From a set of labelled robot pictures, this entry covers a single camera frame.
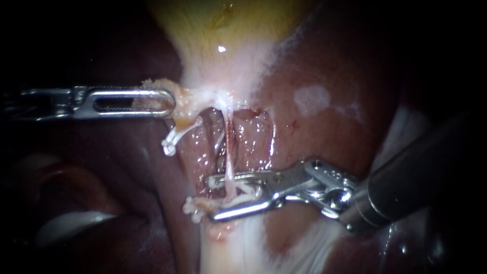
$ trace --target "yellow fat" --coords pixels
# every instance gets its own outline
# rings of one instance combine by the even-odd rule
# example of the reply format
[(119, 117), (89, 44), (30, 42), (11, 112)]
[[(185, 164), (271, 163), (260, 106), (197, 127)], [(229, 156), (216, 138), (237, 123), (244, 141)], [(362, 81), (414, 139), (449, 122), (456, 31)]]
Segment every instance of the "yellow fat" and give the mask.
[[(289, 36), (315, 0), (146, 0), (151, 14), (178, 50), (183, 67), (195, 57), (229, 58), (247, 44)], [(221, 54), (219, 46), (228, 51)]]

